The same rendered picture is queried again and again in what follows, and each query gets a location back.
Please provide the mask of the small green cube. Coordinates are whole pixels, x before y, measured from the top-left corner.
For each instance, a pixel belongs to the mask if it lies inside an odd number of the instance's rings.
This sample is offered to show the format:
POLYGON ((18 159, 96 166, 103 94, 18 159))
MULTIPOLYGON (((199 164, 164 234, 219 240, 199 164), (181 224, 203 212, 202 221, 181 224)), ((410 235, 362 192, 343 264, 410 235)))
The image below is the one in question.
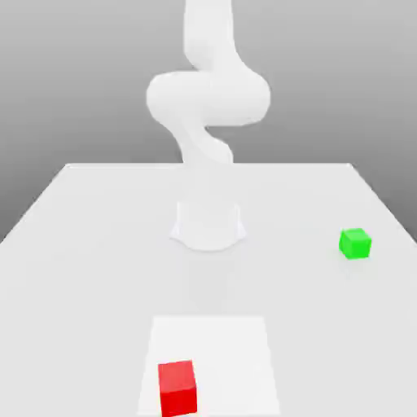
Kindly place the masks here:
POLYGON ((372 239, 362 228, 343 229, 339 250, 347 259, 364 259, 370 256, 372 239))

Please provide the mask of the small red cube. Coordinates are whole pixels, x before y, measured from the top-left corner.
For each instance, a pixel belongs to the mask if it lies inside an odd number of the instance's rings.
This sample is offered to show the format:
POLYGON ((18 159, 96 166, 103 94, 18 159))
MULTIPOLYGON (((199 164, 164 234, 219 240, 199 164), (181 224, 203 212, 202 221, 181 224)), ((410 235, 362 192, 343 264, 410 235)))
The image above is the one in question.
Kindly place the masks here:
POLYGON ((197 387, 192 360, 158 365, 162 417, 197 412, 197 387))

